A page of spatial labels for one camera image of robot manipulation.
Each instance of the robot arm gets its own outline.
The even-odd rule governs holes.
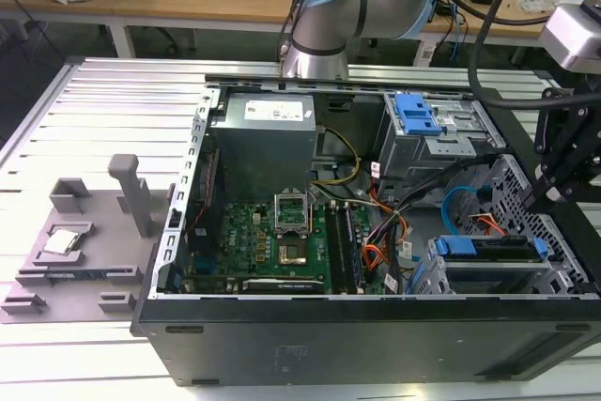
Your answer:
[[[286,77],[346,79],[350,38],[398,39],[429,15],[432,0],[306,0],[285,48]]]
[[[559,5],[539,38],[564,69],[588,75],[574,94],[601,93],[601,7],[598,1]],[[544,98],[569,95],[548,88]],[[541,155],[537,179],[524,205],[533,212],[557,202],[601,202],[601,187],[590,181],[601,174],[601,108],[595,104],[543,108],[539,112],[534,150]]]

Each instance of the wooden desk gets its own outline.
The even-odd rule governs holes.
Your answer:
[[[118,56],[134,57],[128,26],[163,26],[187,29],[222,29],[277,32],[290,6],[290,0],[91,0],[63,6],[54,0],[20,0],[39,21],[96,23],[107,25]],[[476,5],[482,12],[488,6]],[[473,41],[482,21],[464,13],[469,26],[466,41]],[[499,13],[503,18],[524,19],[539,16],[521,11],[517,0],[505,0]],[[25,15],[13,0],[0,0],[0,17],[23,21]],[[449,18],[435,17],[420,35],[418,66],[427,66],[431,54],[449,27]],[[542,25],[510,27],[493,25],[487,44],[536,46]]]
[[[276,32],[291,0],[90,0],[66,6],[54,0],[19,0],[38,21],[96,23],[113,35],[117,55],[133,58],[128,26]],[[25,21],[13,0],[0,0],[0,18]]]

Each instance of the desk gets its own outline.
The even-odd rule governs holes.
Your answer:
[[[464,1],[483,13],[488,12],[488,5],[473,4],[470,0]],[[466,11],[461,12],[465,15],[469,27],[466,42],[474,42],[478,32],[482,28],[483,21]],[[497,15],[504,19],[517,20],[545,16],[545,14],[533,14],[521,10],[517,0],[504,0]],[[420,46],[413,61],[414,66],[427,67],[430,65],[434,49],[449,29],[450,22],[450,17],[435,16],[433,21],[424,28],[423,33],[419,36]],[[515,27],[495,23],[490,28],[485,43],[502,46],[540,47],[538,36],[542,30],[542,24]],[[447,40],[451,42],[455,41],[455,33],[452,32]]]
[[[57,176],[81,177],[93,190],[114,189],[106,164],[116,152],[132,152],[139,156],[138,175],[149,188],[166,189],[181,167],[205,74],[234,71],[275,75],[277,67],[107,58],[65,66],[0,150],[0,300],[52,207],[48,192]],[[349,72],[351,80],[468,85],[464,69],[351,65]],[[535,98],[550,85],[529,71],[485,69],[480,77],[504,97]],[[532,135],[536,113],[517,117]],[[588,217],[601,225],[594,210]],[[6,400],[106,401],[131,398],[131,393],[147,401],[573,401],[585,393],[585,399],[601,396],[601,346],[523,383],[182,389],[168,377],[150,343],[130,335],[127,322],[0,325],[0,367],[0,399]]]
[[[129,26],[162,26],[191,29],[220,29],[279,32],[288,12],[290,0],[91,0],[63,6],[54,0],[20,0],[38,21],[57,23],[93,23],[108,26],[113,35],[116,53],[122,58],[134,58]],[[476,6],[486,12],[488,6]],[[536,15],[517,7],[516,0],[507,0],[500,10],[504,18],[523,19]],[[12,0],[0,0],[0,18],[16,22],[26,16]],[[466,13],[469,34],[473,42],[482,21]],[[435,17],[419,36],[422,42],[415,66],[429,66],[433,46],[449,27],[449,18]],[[508,27],[493,25],[486,44],[537,46],[542,25]]]

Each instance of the motherboard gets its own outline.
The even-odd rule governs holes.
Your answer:
[[[191,260],[189,274],[195,284],[229,278],[232,282],[225,286],[227,292],[236,291],[236,281],[242,284],[253,278],[261,285],[259,291],[265,293],[277,294],[281,281],[305,281],[318,283],[318,291],[324,294],[357,293],[357,289],[381,294],[383,285],[376,274],[370,275],[368,282],[363,277],[367,271],[360,249],[371,232],[367,209],[317,204],[306,207],[303,210],[299,203],[282,203],[278,209],[272,203],[226,204],[215,258],[196,254]],[[293,224],[303,224],[305,219],[306,229],[286,230]],[[341,253],[349,243],[356,253]]]

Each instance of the metal slotted table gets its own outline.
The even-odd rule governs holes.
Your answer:
[[[58,177],[80,177],[92,190],[116,189],[111,156],[135,153],[150,189],[174,181],[197,93],[208,73],[274,75],[272,63],[90,58],[66,65],[0,150],[0,299],[24,262],[52,204]],[[482,70],[503,96],[536,97],[552,85],[532,72]],[[466,86],[463,69],[374,66],[351,78]],[[536,112],[516,114],[532,136]],[[601,230],[601,205],[585,213]],[[13,399],[601,399],[601,346],[591,347],[523,383],[181,389],[127,322],[0,326],[0,397]]]

